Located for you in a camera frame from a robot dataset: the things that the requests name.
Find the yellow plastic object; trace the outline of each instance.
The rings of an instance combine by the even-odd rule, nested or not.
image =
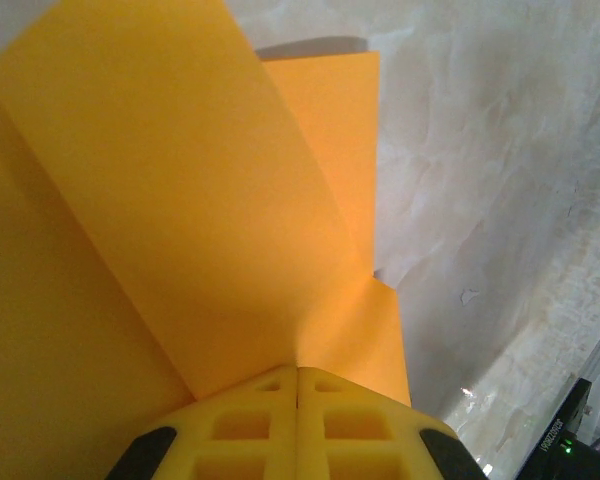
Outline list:
[[[420,438],[451,428],[315,368],[298,369],[297,480],[443,480]]]
[[[281,367],[161,419],[149,430],[177,436],[152,480],[293,478],[296,391],[297,369]]]
[[[191,401],[0,107],[0,479],[104,478]]]
[[[265,61],[373,271],[377,52]]]
[[[300,364],[408,403],[372,233],[363,262],[221,2],[62,1],[0,56],[0,100],[194,395]],[[349,218],[364,210],[366,226],[362,193]],[[346,355],[323,338],[350,341]]]
[[[154,423],[110,478],[442,480],[423,429],[456,438],[442,422],[342,378],[280,367]],[[165,430],[170,443],[150,440]]]

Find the black device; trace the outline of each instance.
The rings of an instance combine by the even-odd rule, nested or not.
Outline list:
[[[600,480],[600,452],[580,442],[576,433],[591,382],[578,379],[535,448],[517,480]]]

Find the black rubber pad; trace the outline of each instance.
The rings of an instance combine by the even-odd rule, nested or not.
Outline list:
[[[444,480],[487,479],[460,440],[432,429],[422,430],[420,438]]]
[[[176,438],[173,427],[160,427],[136,438],[105,480],[151,480]]]

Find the textured wall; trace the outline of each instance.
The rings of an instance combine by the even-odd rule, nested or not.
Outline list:
[[[48,3],[1,2],[0,47]],[[414,406],[510,478],[600,337],[600,0],[228,3],[271,55],[381,52],[376,268]],[[362,40],[267,49],[325,36]]]

